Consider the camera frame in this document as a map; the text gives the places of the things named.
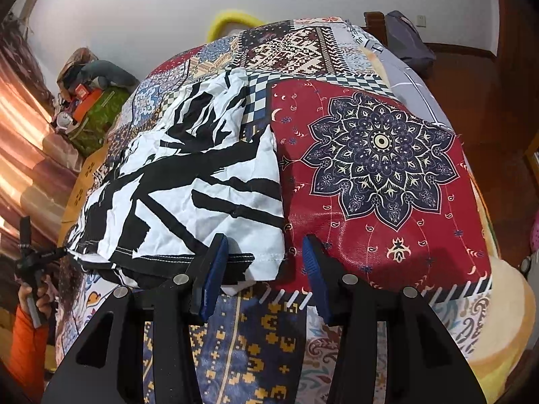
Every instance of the blue gripper pad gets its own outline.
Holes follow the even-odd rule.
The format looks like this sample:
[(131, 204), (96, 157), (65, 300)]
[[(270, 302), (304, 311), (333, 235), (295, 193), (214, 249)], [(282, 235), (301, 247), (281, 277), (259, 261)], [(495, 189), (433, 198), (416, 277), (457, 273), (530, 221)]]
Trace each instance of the blue gripper pad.
[(227, 261), (228, 239), (223, 235), (219, 248), (217, 249), (214, 263), (212, 264), (206, 282), (204, 283), (202, 305), (200, 306), (200, 318), (204, 322), (207, 322), (209, 317), (214, 314), (215, 304), (221, 290), (221, 283), (223, 282)]
[(303, 259), (318, 315), (324, 319), (325, 323), (331, 323), (328, 288), (325, 284), (320, 265), (318, 264), (313, 245), (307, 235), (303, 240)]

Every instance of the black and white geometric pattern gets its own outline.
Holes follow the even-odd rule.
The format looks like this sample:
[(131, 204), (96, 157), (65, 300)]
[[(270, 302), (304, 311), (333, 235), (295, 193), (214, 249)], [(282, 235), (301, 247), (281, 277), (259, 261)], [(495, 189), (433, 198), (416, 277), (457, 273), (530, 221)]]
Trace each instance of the black and white geometric pattern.
[(169, 107), (174, 103), (174, 100), (176, 100), (179, 95), (180, 95), (180, 87), (166, 94), (165, 97), (163, 98), (163, 103), (161, 103), (161, 113), (169, 109)]
[(269, 126), (239, 140), (246, 96), (243, 68), (180, 88), (84, 204), (67, 247), (85, 269), (134, 287), (142, 275), (147, 288), (148, 275), (185, 271), (222, 233), (227, 270), (241, 269), (227, 284), (275, 279), (285, 254), (276, 141)]
[(266, 109), (266, 86), (269, 82), (277, 82), (283, 79), (291, 79), (295, 76), (279, 72), (247, 70), (249, 75), (249, 95), (242, 123), (259, 120), (265, 115)]
[(378, 94), (397, 100), (382, 78), (377, 74), (361, 75), (333, 75), (317, 77), (316, 80), (333, 83), (334, 85), (343, 85), (351, 88), (362, 89), (368, 93)]

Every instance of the person's hand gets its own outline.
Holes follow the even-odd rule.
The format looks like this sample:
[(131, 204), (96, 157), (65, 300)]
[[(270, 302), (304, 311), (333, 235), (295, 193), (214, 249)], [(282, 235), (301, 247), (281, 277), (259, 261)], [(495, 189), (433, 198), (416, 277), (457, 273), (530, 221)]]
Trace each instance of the person's hand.
[[(43, 313), (47, 319), (50, 318), (52, 312), (51, 300), (47, 294), (48, 288), (49, 286), (47, 286), (47, 284), (43, 284), (40, 288), (38, 288), (38, 300), (36, 301), (37, 309), (41, 311), (41, 313)], [(27, 315), (30, 315), (30, 312), (28, 311), (26, 298), (31, 292), (32, 288), (28, 284), (23, 284), (19, 288), (19, 302), (21, 303), (21, 310), (23, 310), (23, 312), (25, 312)]]

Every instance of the orange sleeve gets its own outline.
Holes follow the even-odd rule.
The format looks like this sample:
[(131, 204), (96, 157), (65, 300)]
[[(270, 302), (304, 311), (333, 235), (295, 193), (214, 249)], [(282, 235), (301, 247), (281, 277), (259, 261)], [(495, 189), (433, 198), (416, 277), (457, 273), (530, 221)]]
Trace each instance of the orange sleeve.
[(32, 319), (17, 307), (13, 343), (7, 370), (33, 402), (40, 402), (45, 388), (45, 349), (49, 326), (34, 329)]

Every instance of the curtain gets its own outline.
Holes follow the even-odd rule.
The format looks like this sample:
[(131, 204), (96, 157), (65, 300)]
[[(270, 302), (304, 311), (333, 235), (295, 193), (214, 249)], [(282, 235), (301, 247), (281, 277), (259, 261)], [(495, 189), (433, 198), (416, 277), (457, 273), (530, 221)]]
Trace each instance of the curtain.
[(0, 27), (0, 253), (18, 257), (20, 218), (32, 240), (56, 243), (83, 159), (50, 126), (52, 96), (16, 21)]

